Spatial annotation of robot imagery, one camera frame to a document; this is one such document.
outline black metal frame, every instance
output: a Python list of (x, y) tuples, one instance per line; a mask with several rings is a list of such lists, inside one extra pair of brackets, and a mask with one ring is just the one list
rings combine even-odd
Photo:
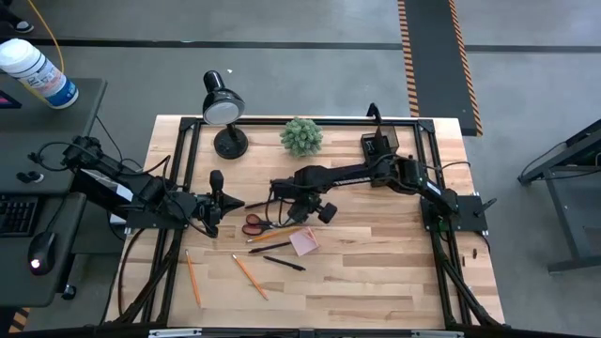
[(601, 170), (601, 166), (594, 166), (594, 158), (601, 152), (601, 119), (567, 139), (565, 144), (565, 150), (517, 178), (525, 186), (537, 179), (547, 182), (553, 206), (572, 255), (569, 260), (548, 265), (549, 273), (601, 266), (601, 255), (592, 254), (584, 226), (568, 222), (566, 212), (569, 210), (566, 210), (567, 205), (558, 194), (555, 182), (558, 177), (580, 175), (575, 172), (587, 174)]
[[(423, 133), (425, 132), (427, 135), (428, 144), (431, 151), (432, 157), (432, 165), (435, 167), (441, 167), (440, 156), (439, 156), (439, 148), (436, 139), (436, 131), (434, 128), (434, 122), (431, 119), (382, 119), (379, 116), (379, 113), (375, 110), (370, 109), (368, 111), (367, 116), (373, 117), (364, 118), (364, 119), (345, 119), (342, 117), (332, 117), (332, 118), (316, 118), (315, 122), (320, 126), (376, 126), (376, 124), (382, 123), (388, 126), (395, 127), (409, 127), (412, 128), (415, 137), (415, 146), (417, 149), (417, 160), (423, 164), (426, 163), (426, 155), (424, 148), (424, 140)], [(243, 117), (239, 119), (236, 124), (239, 126), (249, 126), (249, 125), (284, 125), (287, 122), (287, 119), (284, 118), (265, 118), (265, 117)], [(186, 136), (186, 132), (189, 130), (193, 131), (192, 142), (190, 147), (190, 153), (188, 157), (188, 163), (186, 166), (186, 174), (184, 177), (184, 191), (188, 191), (190, 189), (190, 184), (192, 183), (192, 173), (193, 173), (193, 165), (196, 160), (196, 150), (198, 148), (198, 139), (200, 135), (200, 130), (202, 125), (205, 122), (202, 117), (182, 117), (179, 123), (179, 130), (177, 135), (176, 149), (174, 154), (173, 166), (171, 169), (170, 179), (176, 181), (177, 172), (179, 170), (179, 164), (181, 161), (181, 153), (183, 150), (183, 144)], [(440, 171), (436, 172), (436, 181), (442, 188), (444, 185), (444, 178)], [(165, 241), (167, 238), (168, 230), (160, 230), (159, 236), (157, 237), (157, 244), (155, 247), (155, 253), (152, 260), (152, 268), (150, 272), (150, 276), (153, 276), (158, 270), (161, 262), (163, 261), (162, 255), (165, 246)], [(177, 251), (179, 251), (179, 246), (181, 244), (181, 237), (183, 231), (175, 230), (174, 239), (172, 242), (172, 246), (177, 246)], [(449, 253), (451, 256), (450, 259), (450, 267), (456, 272), (456, 276), (459, 279), (463, 278), (461, 272), (461, 264), (459, 259), (459, 254), (457, 250), (457, 243), (455, 239), (455, 231), (453, 229), (449, 229), (446, 231), (446, 236), (448, 238), (449, 245)], [(430, 237), (432, 239), (432, 245), (434, 248), (441, 247), (438, 229), (432, 229), (430, 231)], [(453, 316), (453, 312), (451, 309), (451, 301), (449, 298), (449, 290), (447, 281), (445, 278), (445, 269), (444, 269), (445, 259), (440, 259), (438, 255), (435, 254), (435, 266), (437, 271), (437, 277), (439, 280), (439, 293), (440, 293), (440, 301), (444, 316), (445, 326), (452, 325), (456, 323), (455, 318)], [(159, 316), (157, 317), (158, 322), (166, 323), (167, 317), (169, 315), (169, 308), (171, 305), (171, 298), (173, 294), (174, 280), (176, 274), (177, 264), (171, 265), (169, 271), (167, 272), (167, 280), (163, 292), (162, 305), (161, 310), (159, 312)], [(154, 303), (155, 291), (152, 290), (151, 295), (144, 305), (144, 311), (142, 314), (142, 321), (149, 322), (151, 319), (151, 313)], [(461, 322), (465, 324), (471, 324), (470, 310), (468, 303), (459, 295), (459, 303), (460, 303), (460, 312), (461, 312)]]

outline yellow pencil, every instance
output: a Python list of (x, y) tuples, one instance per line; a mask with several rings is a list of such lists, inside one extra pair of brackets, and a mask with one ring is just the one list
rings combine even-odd
[(196, 284), (196, 277), (194, 276), (194, 269), (192, 267), (192, 260), (190, 259), (190, 254), (188, 253), (188, 249), (186, 249), (186, 258), (188, 259), (188, 269), (190, 270), (190, 278), (192, 279), (192, 288), (194, 291), (194, 295), (196, 296), (196, 304), (200, 306), (200, 294), (198, 293), (198, 285)]
[(254, 287), (256, 288), (256, 291), (258, 291), (265, 300), (269, 300), (267, 298), (267, 295), (265, 294), (265, 291), (263, 291), (263, 289), (261, 288), (259, 283), (257, 283), (256, 280), (253, 278), (253, 276), (251, 276), (250, 272), (244, 267), (242, 262), (240, 262), (238, 260), (236, 255), (232, 254), (232, 257), (234, 257), (234, 260), (236, 261), (236, 263), (238, 263), (238, 266), (242, 269), (242, 271), (244, 271), (244, 274), (246, 275), (246, 277), (248, 277), (248, 279), (251, 280), (251, 283), (253, 283)]
[(295, 231), (299, 231), (301, 229), (302, 229), (302, 226), (294, 226), (294, 227), (287, 228), (287, 229), (280, 230), (280, 231), (277, 231), (277, 230), (276, 231), (271, 231), (270, 233), (267, 233), (267, 234), (265, 234), (263, 236), (259, 236), (259, 237), (256, 237), (256, 238), (247, 239), (246, 242), (247, 243), (252, 243), (254, 241), (259, 241), (259, 240), (263, 240), (263, 239), (266, 239), (266, 238), (272, 238), (272, 237), (278, 236), (278, 235), (290, 234), (290, 233), (293, 233)]

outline gray floor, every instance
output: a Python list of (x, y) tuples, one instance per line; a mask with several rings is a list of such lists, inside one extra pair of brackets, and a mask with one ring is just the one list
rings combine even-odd
[[(455, 2), (467, 44), (601, 43), (601, 23), (596, 20), (601, 3), (595, 0)], [(399, 40), (393, 0), (37, 0), (36, 4), (63, 38)], [(31, 17), (25, 2), (15, 4), (15, 10)], [(42, 29), (36, 34), (45, 36)], [(56, 59), (52, 48), (43, 51)], [(118, 48), (63, 52), (69, 76), (109, 81), (100, 115), (124, 152), (140, 161), (155, 115), (199, 113), (204, 96), (201, 76), (208, 69), (224, 74), (247, 100), (250, 114), (362, 115), (375, 101), (384, 115), (408, 115), (399, 52)], [(516, 176), (536, 155), (601, 116), (597, 111), (601, 54), (469, 54), (469, 61), (485, 135), (465, 142), (477, 190), (484, 198), (499, 198), (487, 218), (506, 321), (521, 329), (597, 336), (601, 269), (547, 274), (546, 265), (566, 259), (569, 252), (544, 183), (522, 188)], [(108, 145), (100, 131), (94, 134)], [(34, 310), (28, 329), (99, 322), (115, 272), (107, 268), (100, 273), (92, 266), (114, 263), (112, 256), (88, 258), (87, 263), (82, 259), (73, 278), (98, 292), (69, 305), (58, 301), (51, 308)]]

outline black cable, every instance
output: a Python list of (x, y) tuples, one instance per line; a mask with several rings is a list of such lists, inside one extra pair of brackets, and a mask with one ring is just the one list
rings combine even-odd
[(137, 166), (138, 166), (138, 168), (140, 168), (140, 169), (143, 169), (143, 168), (144, 168), (144, 166), (143, 166), (142, 164), (140, 164), (140, 163), (138, 163), (136, 160), (134, 160), (134, 159), (130, 159), (130, 158), (126, 158), (126, 159), (123, 159), (123, 160), (121, 160), (121, 163), (124, 163), (124, 162), (126, 162), (126, 161), (130, 161), (130, 162), (132, 162), (133, 164), (137, 165)]
[(64, 167), (62, 167), (62, 168), (53, 168), (53, 167), (49, 167), (49, 166), (47, 166), (46, 164), (44, 164), (44, 159), (43, 159), (43, 157), (41, 156), (41, 153), (42, 153), (42, 152), (43, 152), (43, 151), (44, 151), (44, 150), (45, 150), (47, 147), (49, 147), (49, 146), (54, 146), (54, 145), (74, 146), (74, 147), (76, 147), (76, 148), (78, 148), (78, 149), (82, 150), (82, 151), (83, 151), (84, 153), (86, 153), (87, 155), (89, 155), (89, 156), (91, 156), (91, 157), (93, 157), (93, 158), (98, 158), (98, 157), (96, 156), (96, 154), (93, 154), (92, 152), (90, 152), (90, 151), (89, 151), (89, 150), (87, 150), (86, 148), (84, 148), (84, 147), (82, 147), (82, 146), (79, 146), (79, 145), (75, 145), (75, 144), (73, 144), (73, 143), (70, 143), (70, 142), (62, 142), (62, 141), (48, 142), (48, 143), (45, 143), (45, 144), (43, 144), (43, 145), (42, 145), (42, 146), (39, 148), (38, 152), (35, 154), (35, 157), (36, 157), (36, 158), (35, 158), (35, 159), (33, 159), (33, 160), (34, 160), (34, 162), (35, 162), (35, 163), (39, 164), (39, 165), (40, 165), (42, 168), (44, 168), (44, 169), (46, 169), (46, 170), (48, 170), (48, 171), (51, 171), (51, 172), (62, 172), (62, 171), (65, 171), (65, 170), (68, 170), (68, 169), (69, 169), (69, 168), (68, 168), (68, 166), (64, 166)]
[(444, 170), (444, 168), (446, 168), (446, 167), (450, 167), (451, 165), (456, 165), (456, 164), (467, 164), (468, 167), (471, 168), (471, 163), (469, 163), (468, 161), (455, 161), (455, 162), (451, 162), (451, 163), (447, 163), (447, 164), (443, 165), (442, 167), (440, 167), (440, 171)]
[(282, 224), (282, 207), (284, 206), (284, 202), (282, 202), (282, 199), (280, 199), (280, 212), (278, 212), (278, 224), (283, 225)]
[(63, 196), (63, 199), (60, 201), (60, 205), (58, 206), (58, 208), (54, 212), (53, 217), (48, 222), (48, 225), (46, 225), (46, 232), (51, 231), (53, 229), (54, 222), (56, 221), (56, 218), (58, 217), (58, 214), (60, 213), (60, 211), (63, 209), (63, 206), (65, 205), (65, 200), (67, 200), (67, 196), (66, 195)]
[(165, 164), (165, 168), (164, 170), (167, 170), (167, 162), (169, 162), (169, 159), (171, 159), (171, 155), (167, 155), (164, 159), (162, 159), (160, 162), (158, 162), (157, 164), (155, 164), (152, 168), (143, 171), (143, 172), (139, 172), (139, 173), (120, 173), (120, 175), (124, 175), (124, 176), (140, 176), (140, 175), (146, 175), (149, 174), (153, 171), (155, 171), (158, 167), (160, 167), (161, 165)]
[(270, 195), (267, 196), (267, 203), (265, 204), (265, 221), (267, 221), (267, 222), (271, 222), (270, 221), (270, 200), (271, 200), (272, 194), (273, 194), (273, 189), (270, 189)]
[(131, 238), (128, 247), (125, 249), (125, 253), (123, 253), (123, 260), (121, 261), (121, 270), (119, 271), (119, 277), (117, 278), (117, 286), (116, 286), (116, 303), (117, 309), (119, 311), (119, 315), (123, 315), (123, 270), (125, 269), (125, 263), (128, 261), (128, 257), (130, 256), (131, 248), (133, 247), (133, 243), (142, 235), (145, 229), (140, 229), (133, 237)]
[(401, 183), (401, 181), (396, 178), (386, 178), (386, 179), (389, 179), (392, 182), (398, 184), (399, 187), (405, 189), (406, 191), (409, 191), (409, 192), (417, 192), (418, 191), (417, 189), (413, 189), (413, 188), (406, 186), (405, 184)]
[(121, 241), (125, 241), (125, 239), (124, 239), (124, 238), (122, 238), (120, 235), (118, 235), (118, 234), (115, 232), (115, 229), (113, 228), (113, 225), (111, 224), (111, 213), (110, 213), (108, 210), (106, 211), (106, 221), (108, 222), (108, 224), (109, 224), (109, 229), (111, 230), (111, 232), (113, 233), (113, 235), (115, 235), (115, 237), (116, 237), (116, 238), (118, 238), (119, 240), (121, 240)]
[(170, 161), (170, 160), (171, 160), (171, 155), (168, 155), (168, 156), (167, 156), (167, 157), (166, 157), (166, 158), (163, 160), (163, 161), (165, 162), (165, 165), (162, 167), (162, 175), (161, 175), (161, 179), (162, 179), (162, 188), (165, 190), (165, 194), (167, 195), (167, 198), (169, 198), (169, 200), (170, 200), (170, 201), (172, 201), (172, 202), (173, 202), (173, 203), (174, 203), (176, 206), (178, 206), (178, 207), (179, 207), (179, 209), (181, 210), (181, 216), (183, 216), (183, 217), (186, 219), (186, 222), (188, 223), (188, 225), (189, 225), (189, 226), (191, 226), (192, 228), (194, 228), (194, 229), (195, 229), (196, 231), (198, 231), (199, 233), (201, 233), (201, 234), (203, 234), (203, 235), (205, 235), (205, 236), (207, 236), (207, 237), (210, 237), (210, 236), (208, 235), (208, 233), (207, 233), (205, 230), (203, 230), (203, 229), (201, 229), (200, 227), (198, 227), (196, 224), (194, 224), (194, 223), (192, 222), (192, 220), (190, 220), (190, 218), (188, 218), (188, 217), (186, 216), (186, 211), (184, 210), (184, 207), (182, 207), (182, 206), (181, 206), (181, 204), (180, 204), (180, 203), (179, 203), (179, 202), (178, 202), (178, 201), (177, 201), (177, 200), (176, 200), (176, 199), (175, 199), (175, 198), (174, 198), (174, 197), (171, 195), (171, 192), (169, 192), (169, 191), (167, 190), (167, 185), (166, 185), (166, 183), (165, 183), (165, 180), (167, 179), (167, 178), (166, 178), (166, 175), (167, 175), (167, 166), (169, 165), (169, 161)]
[(123, 154), (121, 153), (121, 149), (119, 149), (119, 146), (116, 144), (115, 140), (113, 140), (113, 136), (111, 136), (111, 133), (106, 129), (106, 127), (104, 127), (104, 123), (102, 123), (102, 120), (100, 119), (100, 117), (98, 117), (96, 115), (96, 119), (100, 122), (100, 126), (104, 129), (104, 132), (106, 132), (106, 136), (109, 137), (109, 140), (111, 140), (111, 142), (113, 143), (113, 146), (115, 146), (116, 152), (119, 153), (119, 164), (123, 163)]
[(561, 146), (562, 144), (564, 144), (565, 141), (561, 141), (559, 142), (557, 145), (553, 146), (551, 149), (547, 150), (543, 155), (537, 157), (536, 159), (532, 160), (530, 163), (526, 164), (526, 166), (524, 167), (524, 170), (522, 170), (521, 174), (519, 174), (519, 178), (524, 177), (524, 173), (526, 173), (526, 170), (528, 170), (528, 168), (530, 168), (531, 165), (533, 165), (536, 161), (542, 159), (543, 157), (545, 157), (548, 153), (550, 153), (551, 151), (555, 150), (555, 148), (557, 148), (558, 146)]
[(485, 234), (480, 231), (474, 231), (476, 235), (480, 236), (486, 243), (486, 247), (488, 248), (488, 253), (490, 254), (490, 243), (488, 242), (488, 238), (486, 238)]
[(438, 172), (442, 172), (442, 170), (444, 170), (444, 168), (446, 168), (446, 167), (450, 167), (450, 166), (452, 166), (452, 165), (456, 165), (456, 164), (467, 164), (467, 165), (468, 165), (468, 167), (471, 167), (471, 163), (470, 163), (470, 162), (468, 162), (468, 161), (454, 161), (454, 162), (451, 162), (451, 163), (447, 163), (447, 164), (445, 164), (445, 165), (443, 165), (443, 166), (441, 166), (441, 167), (433, 167), (433, 166), (426, 165), (426, 164), (425, 164), (424, 166), (425, 166), (426, 168), (428, 168), (428, 169), (432, 169), (432, 170), (436, 170), (436, 171), (438, 171)]
[(380, 156), (373, 163), (369, 164), (369, 166), (367, 168), (368, 169), (372, 169), (373, 167), (375, 167), (376, 165), (378, 165), (380, 162), (384, 161), (384, 159), (389, 158), (389, 157), (399, 157), (399, 158), (402, 158), (401, 156), (398, 156), (396, 154), (385, 154), (385, 155)]

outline desk lamp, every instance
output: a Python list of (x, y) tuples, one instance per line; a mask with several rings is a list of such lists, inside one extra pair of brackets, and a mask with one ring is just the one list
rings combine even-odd
[(244, 112), (244, 101), (225, 88), (222, 76), (215, 70), (206, 72), (203, 81), (208, 92), (203, 103), (203, 118), (211, 125), (226, 125), (215, 136), (215, 151), (224, 159), (237, 159), (248, 149), (246, 135), (234, 126)]

